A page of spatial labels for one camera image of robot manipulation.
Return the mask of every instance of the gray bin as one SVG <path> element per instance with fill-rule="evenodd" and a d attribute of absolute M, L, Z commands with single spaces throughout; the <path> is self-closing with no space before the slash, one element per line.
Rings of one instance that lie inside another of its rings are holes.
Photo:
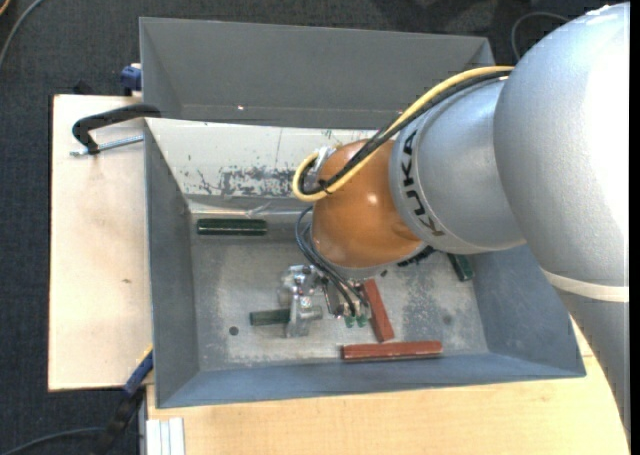
<path fill-rule="evenodd" d="M 210 121 L 373 129 L 447 76 L 493 64 L 483 38 L 164 19 L 141 20 L 141 48 L 144 101 L 165 117 L 205 121 L 203 130 L 215 130 Z M 340 345 L 375 338 L 327 314 L 303 338 L 250 326 L 251 311 L 277 307 L 286 267 L 304 262 L 293 226 L 251 239 L 198 236 L 197 220 L 217 210 L 187 197 L 155 137 L 149 124 L 159 407 L 585 374 L 569 316 L 526 246 L 472 257 L 472 281 L 459 282 L 439 253 L 377 278 L 398 340 L 438 339 L 436 359 L 344 363 Z"/>

